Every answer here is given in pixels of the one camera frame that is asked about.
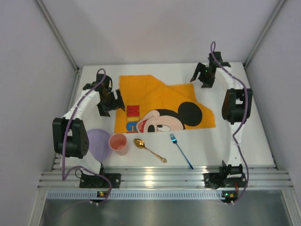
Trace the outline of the right aluminium corner post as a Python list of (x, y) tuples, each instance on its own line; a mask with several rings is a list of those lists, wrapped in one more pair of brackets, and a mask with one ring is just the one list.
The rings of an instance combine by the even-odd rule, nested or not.
[(246, 70), (250, 63), (252, 62), (254, 56), (260, 49), (261, 45), (263, 44), (265, 38), (269, 34), (269, 31), (271, 30), (272, 26), (274, 25), (275, 21), (277, 20), (278, 16), (280, 15), (281, 11), (285, 7), (285, 4), (287, 3), (287, 0), (278, 0), (276, 6), (272, 10), (270, 16), (268, 17), (267, 22), (264, 24), (263, 29), (260, 31), (256, 42), (252, 46), (245, 62), (243, 63), (244, 69)]

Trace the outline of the aluminium frame rail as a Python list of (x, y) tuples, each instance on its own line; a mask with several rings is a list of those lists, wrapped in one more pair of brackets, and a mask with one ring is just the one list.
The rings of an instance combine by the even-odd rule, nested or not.
[[(138, 189), (204, 189), (204, 174), (217, 173), (217, 167), (106, 167), (107, 173), (121, 174), (120, 188)], [(76, 189), (79, 178), (72, 172), (65, 181), (58, 168), (41, 174), (38, 189)], [(274, 167), (251, 167), (249, 169), (249, 190), (292, 189), (293, 183), (288, 171)]]

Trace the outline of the lilac plate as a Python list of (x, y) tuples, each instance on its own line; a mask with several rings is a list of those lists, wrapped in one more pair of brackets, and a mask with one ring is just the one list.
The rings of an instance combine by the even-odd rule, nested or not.
[(99, 161), (105, 161), (112, 153), (109, 146), (110, 134), (103, 129), (91, 129), (87, 132), (89, 152)]

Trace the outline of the pink plastic cup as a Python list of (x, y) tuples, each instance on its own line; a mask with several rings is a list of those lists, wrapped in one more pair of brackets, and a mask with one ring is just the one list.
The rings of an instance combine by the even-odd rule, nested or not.
[(128, 153), (127, 138), (123, 134), (114, 134), (109, 139), (110, 148), (117, 154), (124, 156)]

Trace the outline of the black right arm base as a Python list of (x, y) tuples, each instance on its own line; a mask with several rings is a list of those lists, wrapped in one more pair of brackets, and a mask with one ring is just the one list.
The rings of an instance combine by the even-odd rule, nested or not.
[(243, 165), (226, 164), (222, 161), (219, 171), (204, 174), (204, 183), (206, 188), (243, 188), (246, 186), (246, 175), (243, 172)]

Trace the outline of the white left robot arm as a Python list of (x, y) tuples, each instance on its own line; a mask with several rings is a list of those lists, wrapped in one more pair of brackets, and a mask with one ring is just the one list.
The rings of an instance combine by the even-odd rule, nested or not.
[(97, 108), (99, 115), (110, 117), (112, 110), (125, 110), (119, 89), (116, 96), (112, 90), (112, 79), (101, 68), (96, 73), (96, 81), (87, 83), (73, 107), (61, 118), (52, 122), (54, 151), (62, 155), (62, 180), (65, 181), (72, 170), (82, 169), (90, 174), (99, 174), (101, 162), (89, 151), (89, 139), (84, 120)]

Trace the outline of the left aluminium corner post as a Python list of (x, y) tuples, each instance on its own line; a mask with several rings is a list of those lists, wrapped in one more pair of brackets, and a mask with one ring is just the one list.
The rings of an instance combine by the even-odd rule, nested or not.
[(59, 29), (57, 28), (51, 14), (49, 13), (48, 9), (46, 8), (44, 2), (42, 0), (34, 0), (37, 8), (41, 11), (43, 18), (46, 20), (50, 30), (52, 31), (53, 35), (55, 36), (56, 40), (58, 41), (61, 49), (65, 53), (66, 57), (68, 58), (72, 68), (75, 71), (79, 70), (79, 66), (77, 65), (76, 61), (74, 60), (63, 36), (61, 35)]

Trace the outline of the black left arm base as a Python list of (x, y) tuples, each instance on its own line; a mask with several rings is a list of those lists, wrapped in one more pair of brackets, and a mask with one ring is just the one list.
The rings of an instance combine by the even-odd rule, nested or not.
[[(104, 175), (111, 183), (112, 188), (119, 188), (121, 183), (121, 174), (105, 173)], [(109, 183), (98, 176), (82, 174), (80, 177), (80, 188), (109, 188)]]

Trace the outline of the orange Mickey Mouse cloth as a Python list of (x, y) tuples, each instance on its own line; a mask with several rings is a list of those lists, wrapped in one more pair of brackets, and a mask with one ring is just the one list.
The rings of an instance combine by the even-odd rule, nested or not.
[(116, 111), (115, 133), (215, 127), (213, 111), (197, 101), (191, 83), (166, 85), (152, 75), (122, 75), (119, 88), (125, 110)]

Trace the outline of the blue metallic fork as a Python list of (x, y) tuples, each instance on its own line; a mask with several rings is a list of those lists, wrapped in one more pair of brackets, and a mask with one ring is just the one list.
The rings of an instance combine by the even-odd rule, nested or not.
[(184, 159), (186, 160), (187, 164), (189, 165), (190, 169), (193, 170), (194, 167), (192, 166), (192, 164), (190, 163), (190, 161), (188, 160), (188, 158), (186, 157), (186, 155), (184, 154), (183, 150), (180, 148), (180, 146), (178, 145), (178, 141), (176, 139), (176, 137), (174, 136), (173, 133), (170, 134), (170, 138), (171, 138), (171, 141), (173, 142), (173, 144), (175, 144), (178, 149), (180, 150), (182, 156), (184, 157)]

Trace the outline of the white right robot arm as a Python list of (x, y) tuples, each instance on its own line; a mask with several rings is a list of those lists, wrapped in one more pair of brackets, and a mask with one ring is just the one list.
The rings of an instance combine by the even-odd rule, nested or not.
[(214, 50), (209, 53), (209, 63), (198, 63), (190, 82), (198, 79), (202, 88), (212, 88), (218, 80), (225, 90), (222, 104), (222, 118), (230, 129), (230, 146), (226, 148), (226, 155), (222, 165), (238, 167), (242, 164), (242, 133), (252, 108), (253, 91), (232, 74), (231, 65), (224, 62), (220, 52)]

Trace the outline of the gold ornate spoon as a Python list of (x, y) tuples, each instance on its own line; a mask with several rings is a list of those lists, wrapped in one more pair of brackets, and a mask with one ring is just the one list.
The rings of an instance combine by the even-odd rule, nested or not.
[(138, 138), (135, 138), (134, 139), (134, 144), (135, 146), (137, 146), (138, 148), (140, 149), (145, 149), (145, 150), (148, 150), (150, 153), (152, 153), (156, 158), (158, 158), (162, 163), (167, 163), (167, 160), (166, 158), (156, 154), (155, 152), (153, 152), (152, 150), (150, 150), (149, 148), (147, 148), (145, 146), (145, 142), (141, 139), (138, 139)]

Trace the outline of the aluminium corner post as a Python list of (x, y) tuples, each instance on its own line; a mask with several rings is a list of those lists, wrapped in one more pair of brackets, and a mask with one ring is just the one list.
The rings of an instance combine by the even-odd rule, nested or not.
[(261, 45), (263, 44), (265, 38), (269, 34), (269, 31), (271, 30), (272, 26), (274, 25), (275, 21), (277, 20), (278, 16), (280, 15), (281, 11), (285, 7), (285, 4), (287, 3), (287, 0), (278, 0), (276, 6), (272, 10), (270, 16), (268, 17), (267, 22), (264, 24), (263, 29), (260, 31), (256, 42), (252, 46), (245, 62), (243, 63), (244, 69), (246, 70), (250, 63), (252, 62), (254, 56), (260, 49)]
[(63, 36), (61, 35), (59, 29), (57, 28), (51, 14), (49, 13), (48, 9), (46, 8), (44, 2), (42, 0), (34, 0), (37, 8), (41, 11), (43, 18), (46, 20), (50, 30), (52, 31), (53, 35), (55, 36), (56, 40), (58, 41), (61, 49), (65, 53), (66, 57), (68, 58), (72, 68), (75, 71), (79, 70), (79, 66), (77, 65), (76, 61), (74, 60)]

